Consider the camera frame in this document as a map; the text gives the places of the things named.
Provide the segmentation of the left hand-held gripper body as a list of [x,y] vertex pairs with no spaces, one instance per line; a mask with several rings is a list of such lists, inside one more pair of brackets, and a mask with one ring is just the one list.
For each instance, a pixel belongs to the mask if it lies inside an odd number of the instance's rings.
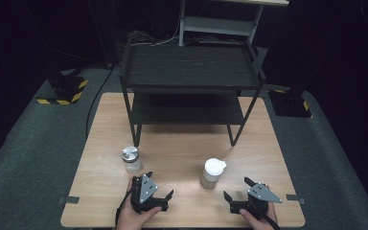
[[143,177],[143,175],[133,176],[130,203],[134,211],[141,214],[154,207],[161,207],[162,211],[166,212],[169,209],[169,202],[162,203],[161,198],[154,197],[157,190],[158,187],[150,178]]

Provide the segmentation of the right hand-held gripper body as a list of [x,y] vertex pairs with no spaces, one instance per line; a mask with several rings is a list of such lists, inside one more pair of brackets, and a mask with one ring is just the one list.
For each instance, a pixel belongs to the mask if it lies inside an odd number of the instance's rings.
[[229,210],[238,214],[240,209],[248,211],[254,218],[262,219],[268,211],[268,202],[282,203],[283,200],[271,192],[265,184],[257,183],[247,190],[246,200],[233,200],[229,197]]

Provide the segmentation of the glass jar with metal lid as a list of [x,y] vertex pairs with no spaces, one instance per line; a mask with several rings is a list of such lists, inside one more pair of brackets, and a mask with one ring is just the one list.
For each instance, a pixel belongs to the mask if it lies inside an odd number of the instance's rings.
[[121,156],[129,173],[135,174],[142,170],[140,154],[137,148],[133,146],[125,147],[122,150]]

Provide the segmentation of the jar with white lid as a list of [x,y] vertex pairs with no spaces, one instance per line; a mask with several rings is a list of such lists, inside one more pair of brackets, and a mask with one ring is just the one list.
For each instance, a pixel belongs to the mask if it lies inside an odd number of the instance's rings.
[[226,162],[217,158],[210,158],[204,164],[202,176],[200,177],[200,184],[205,189],[214,189],[225,168]]

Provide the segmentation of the black two-tier shelf rack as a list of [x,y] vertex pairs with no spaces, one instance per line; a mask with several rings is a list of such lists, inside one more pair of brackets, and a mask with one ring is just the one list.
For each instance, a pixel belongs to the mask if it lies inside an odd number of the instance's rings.
[[185,48],[128,44],[119,79],[135,146],[143,125],[223,125],[236,145],[265,72],[249,42]]

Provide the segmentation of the person's right hand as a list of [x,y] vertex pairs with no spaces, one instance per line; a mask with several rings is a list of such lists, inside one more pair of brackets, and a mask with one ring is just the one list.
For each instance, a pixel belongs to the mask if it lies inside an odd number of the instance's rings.
[[[247,210],[240,209],[240,214],[245,219],[245,221],[249,223],[252,230],[275,230],[267,220],[256,219]],[[274,222],[278,222],[275,207],[271,201],[268,202],[268,209],[266,215]]]

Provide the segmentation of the person's left hand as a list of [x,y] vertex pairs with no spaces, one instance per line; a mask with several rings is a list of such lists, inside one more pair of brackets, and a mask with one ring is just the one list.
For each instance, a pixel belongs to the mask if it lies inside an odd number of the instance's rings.
[[138,214],[134,211],[130,203],[131,195],[120,208],[119,218],[115,222],[116,230],[142,230],[143,226],[155,215],[162,211],[161,207],[154,207],[149,211]]

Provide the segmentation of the grey tape strip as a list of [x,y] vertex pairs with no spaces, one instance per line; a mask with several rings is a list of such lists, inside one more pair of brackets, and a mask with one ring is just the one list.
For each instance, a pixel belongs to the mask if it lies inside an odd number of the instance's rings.
[[76,196],[61,196],[57,203],[58,204],[66,204],[66,203],[72,203],[72,204],[78,204],[80,198]]
[[306,200],[299,195],[286,195],[287,200],[298,201],[300,204],[306,204]]

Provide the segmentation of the yellow-black striped stand base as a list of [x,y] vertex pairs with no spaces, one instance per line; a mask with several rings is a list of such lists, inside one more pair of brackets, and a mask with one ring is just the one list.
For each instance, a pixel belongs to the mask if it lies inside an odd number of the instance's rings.
[[36,94],[39,104],[75,104],[81,97],[88,80],[77,76],[47,79]]
[[309,105],[301,95],[293,96],[284,90],[269,90],[268,96],[277,116],[295,118],[311,117]]

